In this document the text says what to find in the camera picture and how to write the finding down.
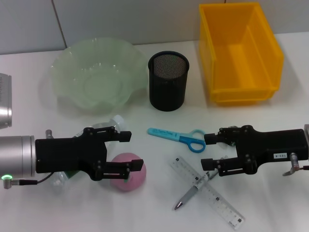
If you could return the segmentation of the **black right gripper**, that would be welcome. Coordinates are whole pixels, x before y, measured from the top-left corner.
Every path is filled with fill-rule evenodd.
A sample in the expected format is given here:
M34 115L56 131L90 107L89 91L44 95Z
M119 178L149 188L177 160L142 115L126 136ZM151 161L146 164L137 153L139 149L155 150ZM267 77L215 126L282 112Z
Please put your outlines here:
M201 160L204 171L216 169L219 175L255 174L265 163L290 161L291 154L298 160L309 158L303 129L259 132L248 125L241 127L239 132L238 128L219 128L217 134L205 134L204 140L206 145L236 145L236 158Z

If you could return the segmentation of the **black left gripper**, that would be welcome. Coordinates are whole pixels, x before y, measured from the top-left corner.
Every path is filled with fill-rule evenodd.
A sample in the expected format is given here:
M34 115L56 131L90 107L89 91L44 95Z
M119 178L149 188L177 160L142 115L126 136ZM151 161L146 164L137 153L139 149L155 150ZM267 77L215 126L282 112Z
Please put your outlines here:
M130 131L118 132L114 126L84 128L82 135L71 138L37 139L35 141L36 172L55 173L82 171L93 181L125 179L139 172L143 159L107 162L105 142L129 142Z

